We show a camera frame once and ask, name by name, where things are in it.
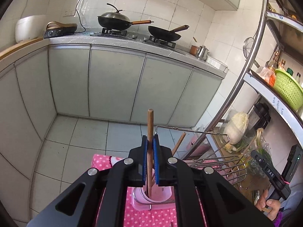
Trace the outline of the purple sleeve forearm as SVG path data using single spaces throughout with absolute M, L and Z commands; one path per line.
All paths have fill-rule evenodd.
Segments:
M 283 225 L 283 223 L 286 219 L 287 219 L 287 216 L 284 214 L 284 212 L 279 211 L 275 220 L 273 221 L 273 224 L 275 227 L 280 227 Z

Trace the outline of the right hand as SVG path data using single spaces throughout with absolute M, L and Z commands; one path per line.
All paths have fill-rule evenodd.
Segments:
M 257 200 L 257 203 L 255 206 L 260 211 L 263 211 L 266 207 L 268 207 L 268 212 L 267 212 L 266 216 L 271 221 L 274 221 L 280 210 L 281 203 L 279 202 L 279 200 L 267 199 L 268 193 L 269 193 L 268 189 L 264 190 L 263 194 Z

